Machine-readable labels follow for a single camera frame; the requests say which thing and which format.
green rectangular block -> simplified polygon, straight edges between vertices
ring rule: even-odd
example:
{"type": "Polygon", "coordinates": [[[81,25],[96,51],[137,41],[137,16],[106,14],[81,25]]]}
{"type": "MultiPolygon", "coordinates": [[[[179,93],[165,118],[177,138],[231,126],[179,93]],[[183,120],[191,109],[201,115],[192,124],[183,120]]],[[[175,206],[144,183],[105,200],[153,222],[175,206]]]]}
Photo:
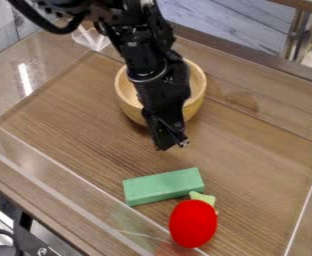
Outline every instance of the green rectangular block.
{"type": "Polygon", "coordinates": [[[124,180],[123,185],[129,206],[187,196],[191,191],[204,192],[197,168],[124,180]]]}

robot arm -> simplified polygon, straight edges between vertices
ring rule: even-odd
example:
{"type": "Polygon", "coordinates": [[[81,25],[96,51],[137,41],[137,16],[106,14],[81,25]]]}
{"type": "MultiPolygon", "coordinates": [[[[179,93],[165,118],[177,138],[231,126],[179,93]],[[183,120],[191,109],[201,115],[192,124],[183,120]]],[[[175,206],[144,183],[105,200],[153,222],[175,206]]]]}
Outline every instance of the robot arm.
{"type": "Polygon", "coordinates": [[[189,70],[171,49],[173,31],[156,0],[34,0],[46,12],[72,17],[64,28],[45,20],[24,0],[8,1],[32,22],[54,34],[73,32],[85,19],[93,21],[127,62],[156,148],[187,146],[183,105],[191,96],[189,70]]]}

wooden bowl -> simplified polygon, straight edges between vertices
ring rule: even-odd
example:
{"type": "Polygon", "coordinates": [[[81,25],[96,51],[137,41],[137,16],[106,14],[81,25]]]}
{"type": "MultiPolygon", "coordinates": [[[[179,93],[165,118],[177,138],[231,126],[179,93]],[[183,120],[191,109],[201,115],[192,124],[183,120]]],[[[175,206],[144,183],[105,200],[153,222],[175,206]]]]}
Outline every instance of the wooden bowl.
{"type": "MultiPolygon", "coordinates": [[[[192,96],[187,100],[183,109],[184,120],[187,122],[195,116],[201,107],[207,88],[207,78],[201,68],[192,61],[185,59],[185,63],[188,64],[191,70],[189,84],[192,90],[192,96]]],[[[144,117],[141,115],[143,105],[137,99],[135,86],[128,80],[127,66],[120,69],[116,75],[115,89],[123,112],[135,123],[147,126],[144,117]]]]}

red fruit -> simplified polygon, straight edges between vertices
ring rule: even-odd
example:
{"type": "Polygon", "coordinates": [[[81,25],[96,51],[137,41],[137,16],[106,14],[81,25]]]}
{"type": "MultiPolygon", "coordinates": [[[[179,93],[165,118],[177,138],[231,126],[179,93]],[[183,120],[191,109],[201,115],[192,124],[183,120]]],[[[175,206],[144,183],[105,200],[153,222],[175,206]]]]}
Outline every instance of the red fruit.
{"type": "Polygon", "coordinates": [[[196,248],[213,237],[217,226],[217,216],[213,207],[200,200],[179,203],[173,209],[169,230],[175,242],[196,248]]]}

bowl rim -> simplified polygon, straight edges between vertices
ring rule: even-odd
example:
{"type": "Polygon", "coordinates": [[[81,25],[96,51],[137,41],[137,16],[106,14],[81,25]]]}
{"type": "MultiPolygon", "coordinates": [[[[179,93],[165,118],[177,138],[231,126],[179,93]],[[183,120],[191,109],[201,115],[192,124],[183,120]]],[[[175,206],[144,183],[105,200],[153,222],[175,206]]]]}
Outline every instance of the bowl rim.
{"type": "MultiPolygon", "coordinates": [[[[191,98],[191,102],[189,100],[185,101],[184,103],[184,107],[188,107],[191,106],[192,104],[195,104],[195,102],[200,99],[201,95],[204,94],[205,90],[207,90],[207,76],[204,74],[204,71],[203,69],[200,68],[200,66],[191,60],[188,60],[187,58],[184,58],[184,61],[187,62],[187,64],[189,64],[191,67],[195,68],[195,70],[197,71],[199,73],[199,76],[201,78],[201,81],[203,81],[203,86],[200,87],[200,91],[199,93],[195,95],[193,98],[191,98]]],[[[115,90],[116,90],[116,93],[119,95],[119,97],[123,99],[123,101],[129,105],[132,106],[133,108],[137,108],[137,109],[143,109],[143,105],[140,106],[136,106],[135,104],[131,103],[131,101],[128,100],[128,98],[125,97],[124,93],[121,92],[120,90],[120,84],[119,84],[119,80],[123,76],[123,73],[127,72],[127,65],[124,65],[117,74],[116,74],[116,77],[115,77],[115,90]]]]}

